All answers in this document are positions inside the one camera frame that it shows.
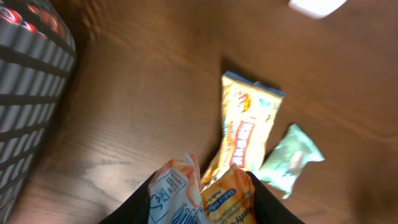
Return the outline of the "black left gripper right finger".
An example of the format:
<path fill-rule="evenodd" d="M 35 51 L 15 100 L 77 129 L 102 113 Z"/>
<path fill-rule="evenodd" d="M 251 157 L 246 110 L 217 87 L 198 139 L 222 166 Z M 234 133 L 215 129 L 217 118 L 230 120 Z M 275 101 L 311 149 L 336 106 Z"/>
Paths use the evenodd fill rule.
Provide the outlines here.
<path fill-rule="evenodd" d="M 250 176 L 254 191 L 254 212 L 256 220 L 260 224 L 304 224 L 287 209 L 252 173 L 246 171 Z"/>

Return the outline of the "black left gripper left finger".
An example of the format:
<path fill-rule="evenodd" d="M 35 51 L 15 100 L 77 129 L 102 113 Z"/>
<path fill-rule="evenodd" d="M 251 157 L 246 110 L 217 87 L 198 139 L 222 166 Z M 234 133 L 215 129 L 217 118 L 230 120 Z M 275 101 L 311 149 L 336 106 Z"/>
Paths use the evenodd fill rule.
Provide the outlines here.
<path fill-rule="evenodd" d="M 155 172 L 113 213 L 99 224 L 147 224 L 150 196 L 148 186 Z"/>

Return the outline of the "orange white snack packet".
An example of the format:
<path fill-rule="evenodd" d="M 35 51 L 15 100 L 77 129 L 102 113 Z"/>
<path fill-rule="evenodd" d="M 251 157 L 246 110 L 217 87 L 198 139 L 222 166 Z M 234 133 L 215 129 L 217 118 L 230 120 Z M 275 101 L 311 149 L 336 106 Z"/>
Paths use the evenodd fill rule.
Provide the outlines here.
<path fill-rule="evenodd" d="M 254 185 L 236 166 L 205 190 L 197 158 L 185 154 L 165 163 L 150 181 L 148 223 L 256 223 Z"/>

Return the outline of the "mint green wipes pack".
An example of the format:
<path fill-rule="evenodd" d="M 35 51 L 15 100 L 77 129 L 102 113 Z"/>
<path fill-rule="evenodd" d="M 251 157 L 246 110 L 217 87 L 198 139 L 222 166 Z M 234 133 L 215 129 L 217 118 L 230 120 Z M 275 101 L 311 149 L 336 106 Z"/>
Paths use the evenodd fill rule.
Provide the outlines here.
<path fill-rule="evenodd" d="M 306 164 L 324 160 L 312 139 L 299 126 L 292 124 L 256 172 L 256 177 L 283 191 L 282 198 L 287 199 Z"/>

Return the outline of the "yellow white wipes packet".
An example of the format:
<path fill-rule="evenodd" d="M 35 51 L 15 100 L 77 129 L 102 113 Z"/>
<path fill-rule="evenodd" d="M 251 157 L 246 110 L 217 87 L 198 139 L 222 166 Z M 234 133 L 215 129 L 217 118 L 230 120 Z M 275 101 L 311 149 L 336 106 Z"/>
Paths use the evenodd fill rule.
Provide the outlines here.
<path fill-rule="evenodd" d="M 232 166 L 259 170 L 266 142 L 286 93 L 254 82 L 228 70 L 221 77 L 222 141 L 219 151 L 201 178 L 206 189 Z"/>

